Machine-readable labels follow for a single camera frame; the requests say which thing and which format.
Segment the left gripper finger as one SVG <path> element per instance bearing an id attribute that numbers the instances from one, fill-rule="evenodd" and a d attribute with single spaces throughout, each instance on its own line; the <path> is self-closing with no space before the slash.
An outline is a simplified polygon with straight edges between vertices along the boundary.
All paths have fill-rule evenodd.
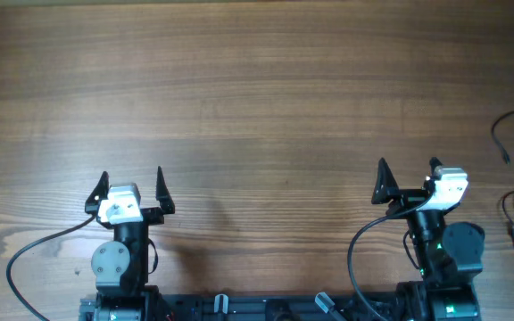
<path id="1" fill-rule="evenodd" d="M 98 183 L 85 201 L 86 213 L 97 213 L 102 200 L 105 200 L 109 191 L 109 175 L 106 171 L 100 176 Z"/>
<path id="2" fill-rule="evenodd" d="M 175 213 L 175 203 L 166 186 L 161 166 L 157 169 L 155 199 L 160 204 L 160 209 L 164 215 Z"/>

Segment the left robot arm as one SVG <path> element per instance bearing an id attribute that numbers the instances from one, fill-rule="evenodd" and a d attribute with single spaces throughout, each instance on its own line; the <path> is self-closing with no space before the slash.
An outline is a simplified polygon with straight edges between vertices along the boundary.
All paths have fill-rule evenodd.
<path id="1" fill-rule="evenodd" d="M 164 223 L 175 212 L 175 204 L 157 169 L 156 207 L 142 208 L 136 184 L 112 185 L 104 172 L 85 202 L 85 212 L 101 226 L 113 231 L 113 239 L 94 251 L 91 268 L 97 294 L 82 300 L 79 319 L 88 321 L 166 321 L 176 317 L 156 285 L 148 283 L 158 261 L 148 262 L 155 245 L 149 227 Z"/>

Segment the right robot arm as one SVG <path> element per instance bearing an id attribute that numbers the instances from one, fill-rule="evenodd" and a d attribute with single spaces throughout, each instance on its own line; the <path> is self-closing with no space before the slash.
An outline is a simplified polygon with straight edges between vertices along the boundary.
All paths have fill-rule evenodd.
<path id="1" fill-rule="evenodd" d="M 401 189 L 385 159 L 378 161 L 371 202 L 387 204 L 385 216 L 408 224 L 420 281 L 397 284 L 395 320 L 479 320 L 475 276 L 483 271 L 485 231 L 469 222 L 448 225 L 445 216 L 460 206 L 468 174 L 430 160 L 431 173 L 419 189 Z"/>

